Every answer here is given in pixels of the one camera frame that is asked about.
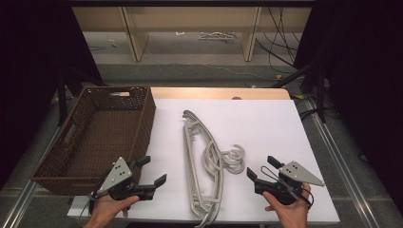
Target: metal rail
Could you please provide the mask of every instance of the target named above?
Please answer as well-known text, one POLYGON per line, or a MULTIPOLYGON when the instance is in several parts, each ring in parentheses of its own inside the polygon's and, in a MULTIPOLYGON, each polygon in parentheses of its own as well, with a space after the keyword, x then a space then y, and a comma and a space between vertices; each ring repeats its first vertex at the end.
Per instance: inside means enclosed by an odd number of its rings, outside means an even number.
MULTIPOLYGON (((316 108, 315 102, 310 101, 307 103, 308 108, 314 109, 316 108)), ((333 162, 337 168, 337 171, 346 185, 347 191, 350 194, 350 197, 355 205, 358 214, 361 216, 361 219, 368 228, 380 227, 375 216, 371 205, 366 200, 364 194, 359 188, 353 173, 351 172, 349 166, 344 161, 343 156, 338 149, 335 140, 333 139, 332 134, 330 133, 329 128, 326 123, 323 123, 322 120, 315 113, 313 115, 314 122, 317 126, 317 129, 326 144, 326 147, 332 157, 333 162)))
MULTIPOLYGON (((53 133, 53 136, 48 143, 47 149, 45 150, 45 153, 42 155, 40 161, 45 157, 48 152, 51 143, 53 140, 56 138, 57 134, 59 133, 60 126, 58 126, 53 133)), ((33 195, 35 194, 36 188, 39 186, 36 182, 32 180, 28 180, 26 186, 24 187, 23 191, 19 195, 17 201, 12 205, 9 213, 6 216, 5 221, 2 224, 3 228, 15 228, 18 227, 21 219, 23 218, 25 212, 27 211, 29 204, 33 198, 33 195)))

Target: person's thumb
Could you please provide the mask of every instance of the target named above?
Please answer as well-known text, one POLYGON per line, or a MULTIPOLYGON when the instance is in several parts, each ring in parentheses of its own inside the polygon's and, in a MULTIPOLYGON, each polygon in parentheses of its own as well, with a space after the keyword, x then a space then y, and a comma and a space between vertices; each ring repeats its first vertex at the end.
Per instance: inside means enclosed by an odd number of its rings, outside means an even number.
POLYGON ((136 203, 136 202, 139 201, 139 200, 140 200, 140 198, 139 198, 138 196, 133 196, 133 197, 126 198, 126 199, 124 200, 125 207, 129 207, 129 206, 131 206, 133 203, 136 203))

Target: brown wicker basket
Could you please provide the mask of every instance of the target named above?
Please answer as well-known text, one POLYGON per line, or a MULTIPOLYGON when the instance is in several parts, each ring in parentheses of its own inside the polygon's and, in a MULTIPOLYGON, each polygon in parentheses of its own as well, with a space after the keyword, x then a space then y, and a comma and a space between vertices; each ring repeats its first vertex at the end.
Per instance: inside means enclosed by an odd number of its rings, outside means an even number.
POLYGON ((31 179, 56 195, 89 194, 119 157, 145 155, 155 109, 149 87, 86 87, 31 179))

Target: human hand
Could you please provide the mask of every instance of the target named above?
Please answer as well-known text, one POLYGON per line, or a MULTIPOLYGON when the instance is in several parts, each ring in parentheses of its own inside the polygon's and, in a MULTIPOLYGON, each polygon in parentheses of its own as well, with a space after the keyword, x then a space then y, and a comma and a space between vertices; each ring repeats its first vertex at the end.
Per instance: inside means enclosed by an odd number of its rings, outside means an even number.
POLYGON ((127 207, 139 201, 139 197, 129 197, 123 200, 115 200, 110 195, 100 197, 94 206, 91 218, 84 228, 104 228, 106 227, 120 211, 127 218, 127 207))
MULTIPOLYGON (((302 196, 309 198, 311 186, 308 183, 302 184, 307 191, 302 191, 302 196)), ((266 211, 276 211, 278 219, 284 228, 305 228, 307 227, 308 219, 308 204, 298 199, 293 204, 283 205, 272 194, 263 192, 264 198, 269 202, 270 206, 264 208, 266 211)))

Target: white table surface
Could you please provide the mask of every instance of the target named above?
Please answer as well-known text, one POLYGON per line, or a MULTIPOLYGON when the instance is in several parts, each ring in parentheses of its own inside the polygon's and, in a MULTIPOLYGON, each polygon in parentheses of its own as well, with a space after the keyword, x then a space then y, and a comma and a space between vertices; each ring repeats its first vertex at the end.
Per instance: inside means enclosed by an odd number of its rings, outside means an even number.
MULTIPOLYGON (((283 163, 297 161, 323 180, 311 145, 303 129, 294 102, 291 100, 183 100, 155 99, 157 106, 151 142, 147 155, 151 163, 145 165, 140 183, 149 184, 163 174, 166 183, 157 189, 154 200, 140 201, 131 207, 128 218, 155 222, 195 222, 190 210, 184 161, 184 118, 188 109, 194 112, 209 129, 221 151, 241 145, 246 152, 244 161, 258 178, 267 181, 260 172, 267 163, 267 156, 274 156, 283 163)), ((195 159, 199 181, 208 195, 213 183, 201 169, 204 146, 202 136, 194 141, 195 159)), ((315 204, 308 214, 310 224, 338 223, 339 218, 327 187, 312 186, 315 204)), ((79 217, 87 197, 77 196, 71 204, 68 216, 79 217)), ((254 193, 254 184, 246 177, 246 169, 239 175, 224 171, 224 190, 220 213, 216 223, 270 223, 277 222, 276 213, 265 212, 268 203, 254 193)))

